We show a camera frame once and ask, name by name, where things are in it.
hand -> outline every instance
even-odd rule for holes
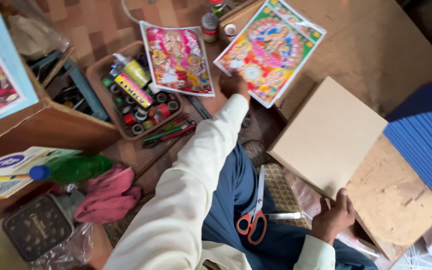
[[[221,74],[221,76],[219,76],[219,86],[226,98],[229,99],[233,94],[241,94],[249,103],[251,97],[248,92],[248,83],[244,81],[243,77],[241,77],[237,71],[231,71],[231,77]]]
[[[354,224],[356,213],[353,203],[348,197],[346,188],[341,188],[336,195],[336,203],[329,209],[324,198],[320,199],[321,213],[312,219],[312,229],[309,233],[330,245],[336,236],[344,229]]]

pink cloth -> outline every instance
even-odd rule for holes
[[[102,175],[89,180],[86,198],[76,209],[79,222],[104,224],[122,220],[141,199],[140,186],[132,186],[135,172],[116,164]]]

red tape roll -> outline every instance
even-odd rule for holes
[[[127,126],[131,126],[132,124],[136,123],[136,119],[132,113],[124,115],[123,118]]]
[[[159,110],[159,113],[161,113],[164,118],[171,115],[170,108],[164,103],[159,104],[156,108]]]

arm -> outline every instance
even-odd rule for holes
[[[201,227],[226,156],[236,146],[249,98],[232,95],[204,120],[156,186],[156,195],[136,215],[105,270],[195,269],[202,250]]]

brown tray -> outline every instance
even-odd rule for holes
[[[132,56],[132,57],[136,56],[141,52],[146,53],[144,44],[140,40],[128,44],[127,46],[119,49],[117,52],[125,56]],[[171,114],[171,116],[162,120],[160,123],[153,126],[152,128],[144,131],[139,135],[134,135],[130,129],[126,128],[126,123],[124,122],[122,115],[118,112],[118,109],[113,103],[111,92],[108,89],[106,89],[104,84],[101,82],[101,78],[103,76],[108,75],[108,73],[110,72],[111,65],[114,63],[115,60],[116,58],[112,54],[106,55],[105,57],[99,59],[97,62],[92,64],[87,69],[86,77],[88,78],[89,83],[91,84],[94,92],[99,98],[99,101],[101,101],[101,104],[103,105],[107,114],[109,115],[109,117],[111,118],[111,120],[113,121],[114,125],[117,127],[119,133],[121,133],[121,136],[123,136],[123,138],[132,141],[139,140],[142,137],[146,136],[148,133],[165,125],[172,119],[176,118],[176,116],[181,114],[181,112],[184,110],[184,103],[181,98],[181,95],[174,93],[176,95],[177,101],[179,102],[179,109],[175,113]]]

